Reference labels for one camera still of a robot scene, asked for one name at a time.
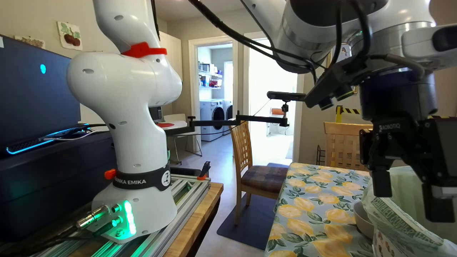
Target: wooden chair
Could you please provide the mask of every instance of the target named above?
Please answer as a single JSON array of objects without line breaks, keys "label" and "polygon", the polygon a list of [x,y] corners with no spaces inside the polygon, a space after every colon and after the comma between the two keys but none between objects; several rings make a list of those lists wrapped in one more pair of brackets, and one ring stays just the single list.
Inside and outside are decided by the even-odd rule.
[{"label": "wooden chair", "polygon": [[[163,115],[165,121],[186,121],[186,118],[188,117],[186,117],[185,113]],[[198,154],[201,157],[203,155],[201,140],[198,140],[196,135],[199,135],[198,131],[188,131],[188,133],[179,133],[179,134],[168,135],[173,141],[173,148],[175,148],[175,154],[176,154],[176,163],[182,163],[181,154],[179,154],[179,150],[178,150],[178,140],[181,140],[181,138],[192,137],[195,140],[195,143],[198,144],[198,150],[199,150],[195,154]]]},{"label": "wooden chair", "polygon": [[326,121],[326,165],[368,170],[361,163],[361,130],[371,128],[372,124]]},{"label": "wooden chair", "polygon": [[253,148],[248,121],[243,121],[241,125],[231,127],[231,134],[238,180],[238,215],[235,220],[235,225],[238,225],[243,210],[242,191],[246,191],[246,207],[251,204],[252,194],[278,198],[286,180],[288,168],[253,165]]}]

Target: room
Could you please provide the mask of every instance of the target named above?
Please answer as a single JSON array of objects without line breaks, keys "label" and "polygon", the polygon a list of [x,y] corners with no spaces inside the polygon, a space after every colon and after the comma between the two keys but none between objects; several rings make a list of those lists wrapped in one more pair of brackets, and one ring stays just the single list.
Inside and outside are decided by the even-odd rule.
[{"label": "room", "polygon": [[[233,3],[223,0],[203,0],[203,3],[208,4],[212,10],[215,10],[218,17],[238,33],[269,44],[269,41],[266,40],[266,34],[259,27],[256,20],[251,15],[251,13],[246,10],[242,1]],[[156,8],[158,27],[161,30],[161,44],[168,48],[166,58],[176,70],[183,84],[181,94],[176,95],[176,100],[162,105],[161,115],[186,114],[195,115],[196,120],[206,120],[206,117],[213,118],[215,115],[212,114],[202,115],[202,101],[205,101],[213,104],[215,110],[215,104],[219,104],[219,107],[222,107],[223,115],[218,120],[223,121],[229,121],[231,118],[233,118],[238,111],[246,115],[265,115],[281,118],[283,117],[281,108],[285,103],[282,100],[269,100],[269,97],[266,95],[269,90],[305,94],[309,94],[313,90],[315,83],[313,75],[311,73],[286,73],[283,68],[276,65],[276,61],[251,50],[249,47],[245,47],[243,44],[219,30],[206,17],[203,17],[203,14],[198,11],[198,8],[192,3],[179,0],[156,0]],[[431,1],[431,13],[438,24],[457,23],[457,14],[455,10],[456,4],[453,3],[453,0]],[[38,45],[42,45],[48,51],[69,58],[68,61],[71,61],[71,58],[75,58],[82,53],[119,54],[121,50],[118,48],[118,45],[99,28],[95,13],[96,10],[93,1],[5,0],[5,5],[0,10],[0,35],[15,37],[18,40],[35,43]],[[78,41],[66,41],[65,34],[68,30],[73,31],[72,34],[78,37]],[[8,45],[8,40],[5,38],[0,43],[0,50],[5,50],[5,45]],[[209,47],[211,50],[202,50],[208,53],[202,57],[202,51],[199,48],[203,47]],[[222,51],[218,51],[218,48],[226,51],[225,60],[215,60],[218,55],[223,55]],[[202,78],[203,75],[201,71],[211,71],[211,77]],[[321,75],[325,70],[318,68],[316,71],[318,75]],[[48,65],[48,74],[52,74],[52,65]],[[439,110],[436,114],[442,117],[456,117],[456,67],[436,71],[435,80],[435,94],[438,97]],[[299,177],[305,175],[299,174],[301,168],[303,168],[302,164],[328,164],[323,154],[323,150],[326,150],[328,145],[329,135],[325,130],[326,121],[338,120],[343,123],[369,124],[369,121],[363,120],[361,114],[355,114],[353,111],[362,110],[361,87],[355,87],[355,93],[356,95],[352,95],[338,103],[345,107],[342,111],[343,114],[341,115],[336,114],[336,107],[321,110],[319,107],[309,108],[305,103],[301,101],[289,101],[288,120],[292,125],[281,127],[278,124],[271,123],[251,123],[255,164],[272,164],[279,167],[285,165],[289,167],[291,173],[298,173],[295,175]],[[229,105],[233,107],[231,117],[228,111]],[[93,127],[93,130],[101,133],[108,130],[106,125],[103,125],[105,121],[93,110],[91,110],[85,104],[81,104],[79,107],[82,123],[102,124]],[[219,193],[219,207],[215,207],[216,213],[212,220],[212,224],[208,227],[208,231],[202,232],[206,237],[202,238],[203,241],[199,245],[196,255],[275,255],[282,252],[283,255],[286,255],[286,250],[291,250],[288,247],[296,245],[293,244],[295,240],[303,241],[306,238],[312,238],[313,241],[315,248],[311,252],[318,252],[322,250],[321,255],[326,255],[326,245],[322,245],[323,242],[316,241],[319,240],[321,232],[306,232],[302,234],[301,238],[288,237],[288,247],[285,241],[275,238],[275,232],[279,232],[281,228],[286,230],[288,227],[272,227],[273,218],[276,217],[275,214],[286,213],[286,215],[282,215],[283,218],[293,218],[293,210],[296,210],[286,210],[285,205],[282,208],[278,208],[276,213],[272,211],[272,214],[266,217],[271,221],[271,227],[261,224],[262,221],[259,224],[252,224],[255,228],[249,227],[249,224],[241,223],[239,231],[243,231],[242,225],[248,225],[246,231],[268,227],[266,231],[263,231],[263,237],[268,238],[262,240],[261,247],[259,244],[258,247],[249,245],[251,242],[255,244],[253,241],[256,241],[258,238],[248,238],[248,241],[251,242],[241,242],[229,238],[229,235],[221,235],[219,228],[222,227],[222,224],[225,224],[225,221],[231,221],[229,215],[233,213],[238,201],[233,141],[228,125],[218,125],[218,128],[198,125],[195,130],[196,133],[193,135],[188,138],[179,138],[175,147],[173,140],[171,141],[169,138],[169,151],[165,151],[163,157],[161,158],[171,158],[172,167],[183,170],[202,168],[205,167],[206,161],[211,161],[212,183],[221,183],[223,185],[223,188],[221,188],[222,191]],[[402,168],[405,167],[405,163],[396,161],[395,165]],[[318,180],[326,183],[329,178],[326,175],[322,175]],[[352,180],[362,183],[363,177],[356,175],[356,178]],[[258,200],[258,197],[253,197],[251,208],[246,208],[243,211],[242,221],[243,218],[249,218],[249,211],[256,210],[256,204],[259,205],[261,203],[265,203]],[[332,203],[333,198],[329,200],[328,197],[325,200],[322,198],[321,201]],[[345,220],[345,214],[336,213],[335,215],[338,215],[341,221]],[[296,223],[291,225],[293,228],[288,227],[288,232],[295,232],[301,225],[303,228],[308,224],[303,224],[302,221]]]}]

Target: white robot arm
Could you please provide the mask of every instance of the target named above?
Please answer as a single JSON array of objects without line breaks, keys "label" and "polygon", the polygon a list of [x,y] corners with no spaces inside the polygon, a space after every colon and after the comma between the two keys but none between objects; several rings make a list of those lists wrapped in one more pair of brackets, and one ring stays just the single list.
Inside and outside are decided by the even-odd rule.
[{"label": "white robot arm", "polygon": [[79,54],[68,80],[73,94],[111,127],[118,171],[93,210],[108,207],[111,227],[103,235],[128,242],[163,228],[178,213],[166,134],[149,107],[175,101],[182,80],[161,47],[151,0],[95,0],[95,8],[99,27],[123,54]]},{"label": "white robot arm", "polygon": [[[255,43],[191,0],[215,25],[241,43]],[[438,118],[433,71],[457,65],[457,24],[436,25],[431,0],[242,0],[272,43],[279,65],[315,73],[335,47],[331,67],[306,104],[329,108],[361,85],[362,113],[373,121],[363,138],[375,194],[392,195],[388,170],[403,158],[423,180],[426,215],[453,221],[457,195],[456,118]],[[346,57],[339,57],[346,43]]]}]

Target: floor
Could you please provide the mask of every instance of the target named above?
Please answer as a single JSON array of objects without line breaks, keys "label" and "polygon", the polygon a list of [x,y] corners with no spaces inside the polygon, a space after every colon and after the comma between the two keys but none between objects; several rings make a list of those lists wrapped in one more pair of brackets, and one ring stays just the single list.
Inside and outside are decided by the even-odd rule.
[{"label": "floor", "polygon": [[[286,158],[288,153],[285,148],[289,148],[292,144],[292,140],[283,137],[283,135],[272,135],[268,137],[268,143],[263,141],[263,145],[275,145],[275,147],[255,147],[253,151],[261,151],[261,148],[282,148],[283,154],[275,154],[275,161],[269,163],[291,163],[289,158]],[[265,163],[269,160],[271,154],[269,151],[263,151],[263,157],[259,158],[261,163]],[[183,167],[193,167],[201,168],[203,167],[205,161],[212,161],[212,170],[211,177],[213,181],[223,183],[225,191],[222,195],[222,204],[219,208],[219,213],[206,235],[206,238],[202,242],[202,247],[198,252],[198,257],[261,257],[265,251],[259,248],[249,247],[246,244],[229,240],[226,237],[219,235],[216,231],[221,227],[221,224],[226,220],[226,217],[231,214],[233,207],[236,205],[236,178],[233,171],[233,147],[232,147],[232,137],[225,135],[222,138],[218,138],[212,143],[203,144],[203,157],[189,154],[189,153],[181,153],[182,154],[182,165]]]}]

